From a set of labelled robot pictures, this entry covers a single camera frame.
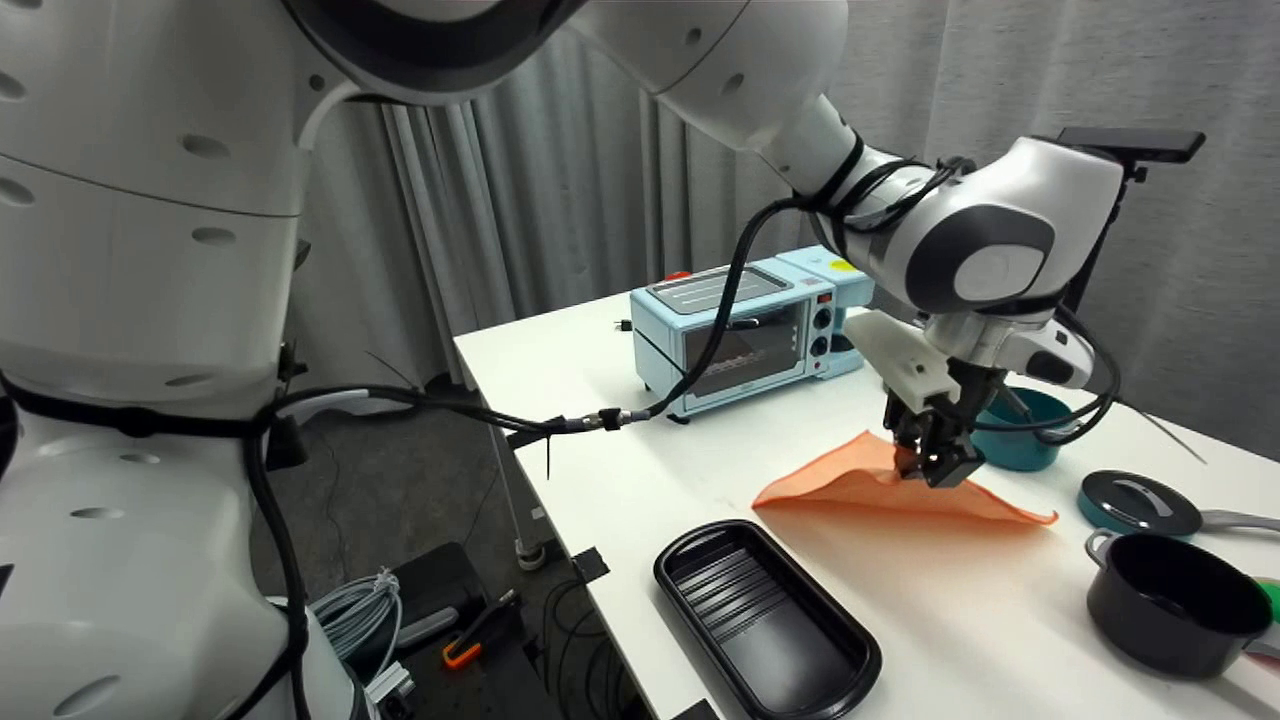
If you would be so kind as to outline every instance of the black baking dish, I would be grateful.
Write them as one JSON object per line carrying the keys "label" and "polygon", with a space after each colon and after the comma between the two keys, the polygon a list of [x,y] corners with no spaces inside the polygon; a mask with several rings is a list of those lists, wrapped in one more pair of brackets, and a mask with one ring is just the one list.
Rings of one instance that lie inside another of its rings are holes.
{"label": "black baking dish", "polygon": [[845,718],[881,675],[881,643],[747,519],[683,533],[655,563],[752,718]]}

